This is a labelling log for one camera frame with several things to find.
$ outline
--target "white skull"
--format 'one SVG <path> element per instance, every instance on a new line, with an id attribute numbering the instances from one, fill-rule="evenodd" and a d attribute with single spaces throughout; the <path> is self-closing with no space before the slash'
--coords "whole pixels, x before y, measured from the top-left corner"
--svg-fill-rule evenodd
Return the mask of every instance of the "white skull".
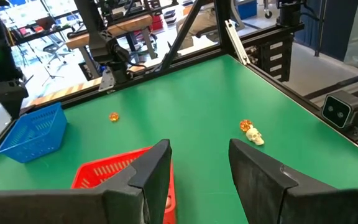
<path id="1" fill-rule="evenodd" d="M 247 136 L 248 140 L 253 141 L 258 146 L 263 145 L 265 143 L 265 141 L 262 139 L 262 135 L 254 127 L 251 127 L 246 132 L 246 136 Z"/>

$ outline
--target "green tabletop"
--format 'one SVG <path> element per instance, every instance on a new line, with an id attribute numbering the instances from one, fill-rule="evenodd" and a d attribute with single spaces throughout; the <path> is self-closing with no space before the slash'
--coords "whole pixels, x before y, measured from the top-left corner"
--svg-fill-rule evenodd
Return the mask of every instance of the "green tabletop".
<path id="1" fill-rule="evenodd" d="M 112 123 L 109 114 L 118 112 Z M 232 182 L 230 138 L 250 119 L 262 152 L 339 189 L 358 187 L 358 148 L 230 56 L 65 110 L 59 151 L 28 164 L 0 155 L 0 190 L 68 189 L 77 168 L 171 140 L 178 223 L 246 223 Z"/>

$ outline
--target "red basket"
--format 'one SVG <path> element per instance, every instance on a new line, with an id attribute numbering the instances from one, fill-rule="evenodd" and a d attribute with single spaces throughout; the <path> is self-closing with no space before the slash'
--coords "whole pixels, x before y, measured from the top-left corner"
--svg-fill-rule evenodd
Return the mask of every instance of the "red basket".
<path id="1" fill-rule="evenodd" d="M 143 155 L 151 147 L 126 152 L 97 161 L 87 162 L 78 170 L 71 185 L 72 189 L 89 189 L 103 183 L 114 174 L 123 170 L 132 161 Z M 171 163 L 171 174 L 168 188 L 168 197 L 171 198 L 171 206 L 165 209 L 163 224 L 176 224 L 175 209 L 177 206 L 175 198 L 175 186 L 173 184 L 173 166 Z"/>

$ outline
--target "blue bin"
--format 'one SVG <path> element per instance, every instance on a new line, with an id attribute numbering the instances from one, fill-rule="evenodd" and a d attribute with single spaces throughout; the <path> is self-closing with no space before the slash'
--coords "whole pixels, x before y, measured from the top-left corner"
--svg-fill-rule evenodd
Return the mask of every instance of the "blue bin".
<path id="1" fill-rule="evenodd" d="M 245 1 L 246 3 L 239 3 L 237 9 L 239 11 L 240 19 L 247 19 L 257 15 L 257 0 Z"/>
<path id="2" fill-rule="evenodd" d="M 66 125 L 60 103 L 23 115 L 0 145 L 0 154 L 29 162 L 54 152 L 62 143 Z"/>

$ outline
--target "black camera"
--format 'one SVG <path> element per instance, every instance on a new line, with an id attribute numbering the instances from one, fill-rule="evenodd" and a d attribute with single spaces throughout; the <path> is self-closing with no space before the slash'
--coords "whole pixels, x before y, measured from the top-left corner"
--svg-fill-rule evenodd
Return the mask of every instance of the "black camera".
<path id="1" fill-rule="evenodd" d="M 346 128 L 357 112 L 358 97 L 341 90 L 327 95 L 321 114 L 335 126 Z"/>

